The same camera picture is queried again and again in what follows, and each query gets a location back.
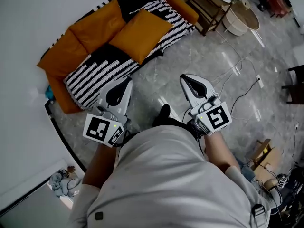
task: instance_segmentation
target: person's left arm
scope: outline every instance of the person's left arm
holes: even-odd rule
[[[73,204],[68,226],[83,228],[87,226],[87,211],[96,200],[105,181],[113,172],[116,148],[99,145],[85,173],[80,193]]]

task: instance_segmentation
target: polished floor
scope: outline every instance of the polished floor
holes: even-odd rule
[[[294,75],[287,71],[297,66],[292,47],[303,43],[303,36],[291,17],[270,18],[267,11],[260,12],[254,3],[252,10],[260,21],[260,37],[250,31],[236,37],[224,32],[222,25],[217,32],[209,32],[205,37],[195,31],[167,48],[163,57],[152,60],[132,75],[134,88],[127,113],[131,132],[150,128],[164,104],[171,106],[172,117],[182,120],[189,108],[179,84],[183,73],[211,81],[229,109],[256,81],[257,74],[264,87],[254,85],[237,101],[233,123],[222,133],[229,148],[243,161],[257,147],[257,139],[270,138],[271,146],[282,150],[283,160],[277,172],[288,172],[294,159],[300,159],[304,143],[304,106],[287,105],[289,96],[281,86],[292,84]],[[244,61],[234,67],[241,59]],[[66,115],[57,103],[51,106],[51,111],[66,140],[87,166],[97,143],[82,137],[86,112]],[[292,157],[297,123],[295,156]]]

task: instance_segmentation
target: white shirt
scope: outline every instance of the white shirt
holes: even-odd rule
[[[269,207],[235,168],[206,162],[186,130],[158,126],[120,151],[101,189],[83,185],[69,225],[88,228],[250,227],[250,199]],[[96,220],[95,213],[103,219]]]

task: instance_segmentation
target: brown side table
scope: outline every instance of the brown side table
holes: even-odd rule
[[[184,1],[199,14],[195,27],[203,36],[210,30],[216,30],[232,5],[232,2],[226,3],[222,0]]]

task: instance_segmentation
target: person's right arm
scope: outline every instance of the person's right arm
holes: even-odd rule
[[[227,147],[220,132],[216,132],[211,136],[204,135],[204,138],[206,145],[205,152],[208,155],[210,163],[216,165],[224,173],[230,166],[235,166],[240,171],[236,158]]]

